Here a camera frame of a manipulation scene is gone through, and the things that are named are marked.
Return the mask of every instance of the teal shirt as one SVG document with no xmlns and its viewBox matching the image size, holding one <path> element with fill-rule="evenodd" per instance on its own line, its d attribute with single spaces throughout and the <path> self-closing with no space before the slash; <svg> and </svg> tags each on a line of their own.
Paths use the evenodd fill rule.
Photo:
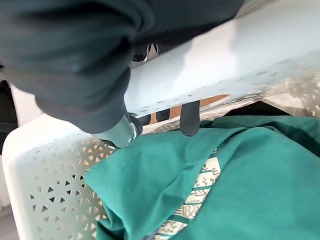
<svg viewBox="0 0 320 240">
<path fill-rule="evenodd" d="M 201 127 L 192 138 L 142 136 L 86 174 L 108 215 L 98 240 L 152 239 L 170 219 L 187 223 L 172 240 L 320 239 L 317 119 L 223 117 Z M 175 216 L 210 158 L 221 174 L 197 215 Z"/>
</svg>

